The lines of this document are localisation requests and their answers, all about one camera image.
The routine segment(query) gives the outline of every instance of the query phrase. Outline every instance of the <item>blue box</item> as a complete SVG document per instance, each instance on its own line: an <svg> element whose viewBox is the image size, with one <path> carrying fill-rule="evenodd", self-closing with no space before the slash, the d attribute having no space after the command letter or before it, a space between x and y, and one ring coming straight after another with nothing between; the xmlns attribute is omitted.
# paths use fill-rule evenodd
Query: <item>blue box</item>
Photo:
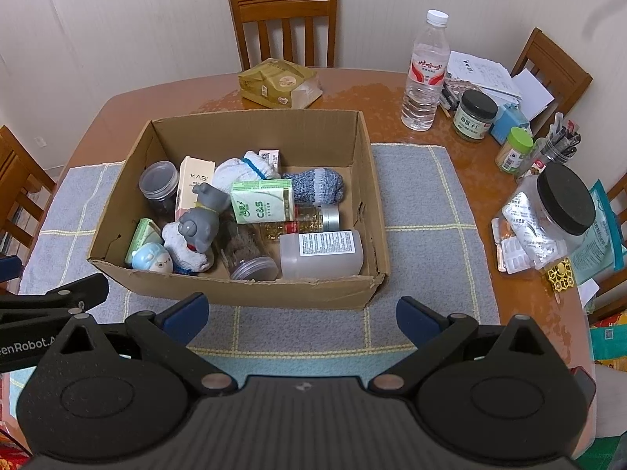
<svg viewBox="0 0 627 470"><path fill-rule="evenodd" d="M496 141L502 145L506 142L507 136L509 136L512 127L522 127L524 129L529 129L531 125L529 124L529 120L525 118L518 106L513 104L507 104L502 106L502 112L498 119L492 124L492 128L490 129L490 134Z"/></svg>

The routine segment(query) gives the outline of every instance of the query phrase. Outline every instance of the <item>small jar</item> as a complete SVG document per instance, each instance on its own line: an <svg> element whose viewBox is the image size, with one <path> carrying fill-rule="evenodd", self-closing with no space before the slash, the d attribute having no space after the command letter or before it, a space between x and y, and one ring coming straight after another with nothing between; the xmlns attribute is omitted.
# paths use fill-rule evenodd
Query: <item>small jar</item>
<svg viewBox="0 0 627 470"><path fill-rule="evenodd" d="M534 138L521 127L512 127L495 162L505 173L515 173L534 146Z"/></svg>
<svg viewBox="0 0 627 470"><path fill-rule="evenodd" d="M466 90L455 111L453 127L467 141L481 141L490 130L497 111L497 103L485 93L479 90Z"/></svg>
<svg viewBox="0 0 627 470"><path fill-rule="evenodd" d="M220 216L214 240L233 280L274 280L278 267L268 255L252 224L237 224L233 210Z"/></svg>
<svg viewBox="0 0 627 470"><path fill-rule="evenodd" d="M338 231L340 229L340 211L337 205L296 205L295 220L285 222L267 222L259 224L261 236L266 240L276 241L280 235L288 233L317 233Z"/></svg>
<svg viewBox="0 0 627 470"><path fill-rule="evenodd" d="M595 216L585 184L558 163L525 177L498 214L499 227L515 234L537 270L577 249Z"/></svg>
<svg viewBox="0 0 627 470"><path fill-rule="evenodd" d="M157 215L174 217L179 173L170 161L148 166L139 177L139 189Z"/></svg>

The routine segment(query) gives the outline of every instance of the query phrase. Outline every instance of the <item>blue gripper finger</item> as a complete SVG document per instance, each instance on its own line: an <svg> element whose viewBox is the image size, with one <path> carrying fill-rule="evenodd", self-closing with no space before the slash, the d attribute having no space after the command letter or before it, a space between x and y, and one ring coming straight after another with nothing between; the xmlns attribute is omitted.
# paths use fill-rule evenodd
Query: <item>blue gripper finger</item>
<svg viewBox="0 0 627 470"><path fill-rule="evenodd" d="M202 293L193 293L155 316L155 325L182 345L189 344L208 321L209 301Z"/></svg>
<svg viewBox="0 0 627 470"><path fill-rule="evenodd" d="M401 297L396 303L396 325L416 348L440 335L448 320L412 297Z"/></svg>

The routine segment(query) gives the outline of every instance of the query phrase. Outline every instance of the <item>paper bag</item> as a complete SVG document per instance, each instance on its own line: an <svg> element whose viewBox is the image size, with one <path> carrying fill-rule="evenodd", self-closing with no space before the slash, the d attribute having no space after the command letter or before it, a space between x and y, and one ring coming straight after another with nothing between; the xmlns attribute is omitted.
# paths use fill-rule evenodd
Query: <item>paper bag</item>
<svg viewBox="0 0 627 470"><path fill-rule="evenodd" d="M268 58L240 73L239 93L267 108L306 108L322 95L314 70Z"/></svg>

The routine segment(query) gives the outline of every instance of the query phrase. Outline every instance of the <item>black lid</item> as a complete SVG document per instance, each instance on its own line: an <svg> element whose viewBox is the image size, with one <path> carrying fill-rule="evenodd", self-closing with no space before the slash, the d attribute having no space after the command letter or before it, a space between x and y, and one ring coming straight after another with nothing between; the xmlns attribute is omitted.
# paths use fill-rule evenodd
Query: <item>black lid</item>
<svg viewBox="0 0 627 470"><path fill-rule="evenodd" d="M462 104L483 120L491 120L497 115L497 103L479 90L466 90L462 95Z"/></svg>
<svg viewBox="0 0 627 470"><path fill-rule="evenodd" d="M571 235L585 233L596 216L584 183L563 164L551 162L538 176L538 194L551 219Z"/></svg>

